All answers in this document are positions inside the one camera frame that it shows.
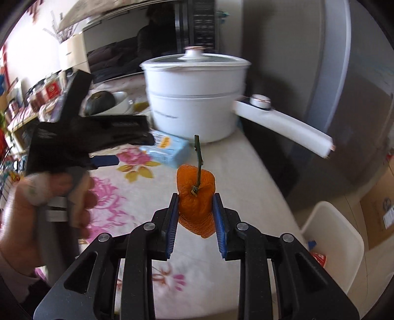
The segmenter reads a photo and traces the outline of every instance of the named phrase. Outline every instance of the human hand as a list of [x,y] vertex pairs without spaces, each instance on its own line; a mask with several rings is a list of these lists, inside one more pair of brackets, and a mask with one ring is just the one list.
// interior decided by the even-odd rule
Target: human hand
[[[94,181],[90,179],[92,189]],[[40,187],[37,188],[39,194],[34,198],[27,196],[32,184]],[[22,179],[10,192],[1,219],[3,227],[0,233],[0,252],[17,272],[31,275],[34,268],[43,265],[35,237],[37,207],[33,204],[44,204],[55,196],[66,194],[71,188],[72,178],[66,173],[40,173]],[[87,191],[84,195],[84,208],[77,214],[81,238],[89,237],[87,225],[90,222],[90,213],[87,209],[93,208],[96,204],[95,194]]]

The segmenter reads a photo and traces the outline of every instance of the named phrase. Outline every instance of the red package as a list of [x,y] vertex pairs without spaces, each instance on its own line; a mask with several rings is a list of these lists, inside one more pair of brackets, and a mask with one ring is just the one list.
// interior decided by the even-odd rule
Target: red package
[[49,99],[60,96],[61,90],[57,81],[52,81],[51,83],[47,84],[45,89]]
[[319,264],[323,268],[325,267],[325,264],[327,263],[327,257],[325,255],[316,252],[311,252],[310,254],[316,259],[317,262],[319,262]]

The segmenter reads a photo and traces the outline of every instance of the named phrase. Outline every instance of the yellow leaf print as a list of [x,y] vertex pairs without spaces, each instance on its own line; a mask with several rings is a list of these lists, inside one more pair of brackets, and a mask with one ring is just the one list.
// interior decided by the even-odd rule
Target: yellow leaf print
[[145,178],[153,178],[153,173],[147,167],[140,167],[138,173]]
[[146,166],[148,167],[157,167],[159,166],[161,163],[156,162],[156,161],[148,161],[147,163],[145,163]]
[[126,173],[125,178],[130,182],[134,182],[138,179],[138,172],[137,171],[130,171]]
[[134,168],[134,166],[127,164],[125,166],[120,166],[119,168],[117,168],[117,170],[120,172],[129,172],[133,168]]

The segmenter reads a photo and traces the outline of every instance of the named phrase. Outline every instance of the pot lid knob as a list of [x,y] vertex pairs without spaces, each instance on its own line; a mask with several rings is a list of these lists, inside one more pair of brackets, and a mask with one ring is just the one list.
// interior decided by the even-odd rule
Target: pot lid knob
[[249,102],[252,106],[258,107],[259,109],[271,109],[271,99],[265,95],[252,95]]
[[179,60],[203,60],[208,57],[204,56],[205,48],[202,46],[190,46],[185,47],[185,54],[182,57],[179,57]]

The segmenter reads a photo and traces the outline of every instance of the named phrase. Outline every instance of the white electric pot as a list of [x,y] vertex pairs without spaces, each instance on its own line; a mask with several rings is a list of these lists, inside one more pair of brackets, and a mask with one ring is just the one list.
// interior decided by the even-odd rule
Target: white electric pot
[[254,95],[237,101],[245,86],[250,62],[232,56],[204,54],[203,47],[147,60],[147,95],[158,130],[191,141],[198,134],[208,143],[229,136],[237,115],[270,128],[322,157],[333,149],[326,134],[271,109],[271,101]]

